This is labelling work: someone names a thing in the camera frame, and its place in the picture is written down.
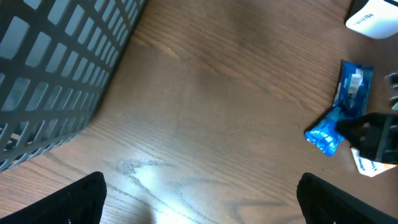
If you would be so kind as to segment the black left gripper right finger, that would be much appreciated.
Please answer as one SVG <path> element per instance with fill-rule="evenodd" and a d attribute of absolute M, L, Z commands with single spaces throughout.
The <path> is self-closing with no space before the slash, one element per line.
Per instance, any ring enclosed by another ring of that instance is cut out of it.
<path fill-rule="evenodd" d="M 306 172 L 297 186 L 297 200 L 307 223 L 393 223 L 397 219 Z"/>

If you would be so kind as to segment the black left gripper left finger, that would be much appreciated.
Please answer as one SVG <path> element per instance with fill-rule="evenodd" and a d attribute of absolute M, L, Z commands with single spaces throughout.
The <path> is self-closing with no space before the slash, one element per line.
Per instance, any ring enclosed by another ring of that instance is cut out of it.
<path fill-rule="evenodd" d="M 106 193 L 104 175 L 96 171 L 1 218 L 1 223 L 99 223 Z"/>

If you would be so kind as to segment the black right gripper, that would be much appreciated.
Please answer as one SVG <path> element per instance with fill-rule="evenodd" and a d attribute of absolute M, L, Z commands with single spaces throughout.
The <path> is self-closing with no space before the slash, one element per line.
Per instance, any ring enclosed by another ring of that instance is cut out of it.
<path fill-rule="evenodd" d="M 389 105 L 397 111 L 397 72 L 384 77 Z M 337 122 L 336 131 L 348 140 L 365 159 L 397 164 L 397 115 L 370 113 L 357 119 Z"/>

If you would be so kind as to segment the blue snack wrapper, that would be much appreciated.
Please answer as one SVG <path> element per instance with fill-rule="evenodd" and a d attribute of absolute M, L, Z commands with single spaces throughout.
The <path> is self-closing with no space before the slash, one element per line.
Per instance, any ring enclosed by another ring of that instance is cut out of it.
<path fill-rule="evenodd" d="M 305 139 L 324 155 L 333 156 L 345 139 L 337 132 L 337 122 L 356 119 L 366 112 L 374 70 L 372 67 L 341 62 L 339 80 L 331 108 L 305 131 Z"/>

